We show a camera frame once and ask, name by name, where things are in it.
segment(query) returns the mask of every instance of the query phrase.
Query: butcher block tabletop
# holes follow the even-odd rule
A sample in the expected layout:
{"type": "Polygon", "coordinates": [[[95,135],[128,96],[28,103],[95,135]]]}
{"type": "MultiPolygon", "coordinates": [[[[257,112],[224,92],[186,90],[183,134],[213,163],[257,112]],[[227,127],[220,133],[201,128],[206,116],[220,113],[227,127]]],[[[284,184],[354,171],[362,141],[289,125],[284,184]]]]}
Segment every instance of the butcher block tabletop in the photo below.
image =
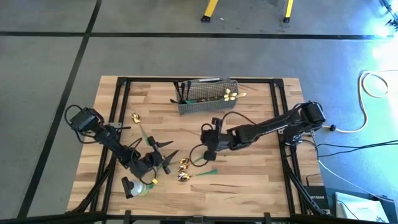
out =
{"type": "MultiPolygon", "coordinates": [[[[103,76],[99,83],[93,107],[104,116],[105,121],[109,118],[117,79],[115,76],[103,76]]],[[[283,81],[289,108],[304,102],[299,80],[284,78],[283,81]]],[[[119,119],[123,88],[115,121],[119,119]]],[[[132,82],[123,125],[132,128],[122,131],[121,144],[130,145],[142,137],[139,126],[131,119],[132,113],[140,115],[141,125],[148,136],[155,137],[158,142],[174,141],[160,150],[165,156],[179,150],[172,162],[188,157],[190,150],[200,144],[200,127],[204,123],[211,123],[212,117],[222,118],[229,111],[242,113],[256,123],[274,117],[269,84],[239,83],[238,88],[239,92],[246,92],[247,95],[238,99],[233,110],[180,116],[177,105],[170,103],[170,99],[175,99],[173,83],[132,82]]],[[[282,111],[279,91],[277,97],[279,111],[282,111]]],[[[246,123],[244,118],[231,114],[224,121],[223,130],[225,132],[228,128],[246,123]]],[[[102,147],[100,144],[83,146],[68,210],[75,208],[94,185],[102,147]]],[[[137,150],[144,155],[153,149],[142,141],[137,150]]],[[[205,150],[205,146],[195,149],[192,157],[202,156],[205,150]]],[[[316,152],[311,144],[298,145],[297,157],[302,179],[306,175],[320,173],[316,152]]],[[[172,173],[169,175],[159,169],[159,182],[147,195],[126,199],[121,179],[128,177],[132,180],[135,177],[117,162],[108,214],[123,215],[125,210],[131,210],[134,215],[263,217],[264,212],[269,212],[272,217],[289,217],[277,133],[267,134],[242,150],[221,151],[216,161],[203,167],[190,166],[187,171],[195,175],[217,169],[217,174],[192,177],[182,183],[177,180],[178,166],[178,163],[171,164],[172,173]]],[[[153,175],[153,172],[149,172],[143,180],[150,182],[153,175]]],[[[310,182],[322,185],[322,178],[320,175],[311,176],[310,182]]],[[[293,185],[292,190],[295,210],[299,212],[298,195],[293,185]]],[[[100,190],[98,208],[102,206],[103,195],[104,187],[100,190]]]]}

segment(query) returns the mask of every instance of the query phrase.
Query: gray concrete floor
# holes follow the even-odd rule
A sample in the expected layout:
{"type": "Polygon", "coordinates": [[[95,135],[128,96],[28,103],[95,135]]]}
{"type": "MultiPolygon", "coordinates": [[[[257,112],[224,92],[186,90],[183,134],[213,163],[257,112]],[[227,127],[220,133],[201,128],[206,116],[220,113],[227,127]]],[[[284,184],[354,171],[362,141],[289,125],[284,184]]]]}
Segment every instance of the gray concrete floor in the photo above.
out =
{"type": "MultiPolygon", "coordinates": [[[[285,25],[280,23],[285,4],[220,0],[212,23],[202,24],[206,1],[103,0],[93,32],[376,34],[389,19],[378,0],[302,0],[295,2],[291,23],[285,25]]],[[[3,0],[0,31],[83,32],[94,5],[94,0],[3,0]]],[[[18,213],[80,42],[80,37],[0,37],[0,218],[18,213]]],[[[296,77],[305,99],[323,105],[329,123],[353,129],[363,122],[360,71],[394,68],[397,50],[391,40],[90,38],[68,105],[92,106],[102,75],[296,77]]],[[[380,91],[377,81],[370,84],[380,91]]],[[[396,139],[396,92],[364,100],[370,117],[364,131],[320,131],[318,143],[360,146],[396,139]]],[[[320,154],[338,150],[323,147],[320,154]]],[[[29,215],[65,211],[80,152],[62,121],[29,215]]],[[[375,194],[398,200],[396,156],[396,147],[384,147],[323,163],[375,194]]],[[[322,176],[327,187],[360,192],[325,170],[322,176]]]]}

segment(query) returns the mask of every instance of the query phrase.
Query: yellow stand leg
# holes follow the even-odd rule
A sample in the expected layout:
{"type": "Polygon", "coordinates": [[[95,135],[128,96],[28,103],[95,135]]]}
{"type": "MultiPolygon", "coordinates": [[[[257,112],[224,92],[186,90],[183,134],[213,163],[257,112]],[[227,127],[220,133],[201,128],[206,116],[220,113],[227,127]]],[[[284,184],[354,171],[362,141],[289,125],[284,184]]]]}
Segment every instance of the yellow stand leg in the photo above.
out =
{"type": "Polygon", "coordinates": [[[201,22],[210,22],[211,15],[213,15],[214,9],[216,8],[218,0],[209,0],[205,14],[200,19],[201,22]]]}
{"type": "Polygon", "coordinates": [[[286,15],[284,18],[284,23],[290,22],[290,15],[292,14],[293,0],[287,0],[286,15]]]}

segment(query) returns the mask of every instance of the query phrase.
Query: gray basket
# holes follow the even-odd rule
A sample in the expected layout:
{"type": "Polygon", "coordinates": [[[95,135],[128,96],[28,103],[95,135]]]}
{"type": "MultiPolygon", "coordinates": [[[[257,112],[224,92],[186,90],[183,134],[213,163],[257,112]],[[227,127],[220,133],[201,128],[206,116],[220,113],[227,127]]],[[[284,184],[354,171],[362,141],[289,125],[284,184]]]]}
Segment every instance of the gray basket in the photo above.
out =
{"type": "MultiPolygon", "coordinates": [[[[180,115],[234,108],[236,100],[238,99],[224,101],[226,89],[231,90],[231,93],[238,93],[238,82],[236,80],[225,80],[218,83],[192,83],[188,99],[186,100],[199,100],[214,97],[220,97],[220,100],[178,105],[180,115]]],[[[180,101],[180,96],[177,91],[175,94],[177,96],[177,101],[180,101]]]]}

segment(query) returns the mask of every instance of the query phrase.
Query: table leg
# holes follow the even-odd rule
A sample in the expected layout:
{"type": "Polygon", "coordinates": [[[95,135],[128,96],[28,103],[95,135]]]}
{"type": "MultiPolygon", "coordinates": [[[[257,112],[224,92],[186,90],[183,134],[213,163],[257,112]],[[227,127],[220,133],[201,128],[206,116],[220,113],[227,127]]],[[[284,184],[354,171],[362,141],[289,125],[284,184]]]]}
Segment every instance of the table leg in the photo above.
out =
{"type": "Polygon", "coordinates": [[[286,14],[285,14],[285,18],[284,18],[284,23],[290,22],[290,15],[292,14],[292,8],[293,8],[293,0],[287,0],[287,8],[286,8],[286,14]]]}
{"type": "Polygon", "coordinates": [[[210,22],[211,15],[213,15],[214,9],[216,8],[218,0],[209,0],[205,14],[200,19],[201,22],[210,22]]]}

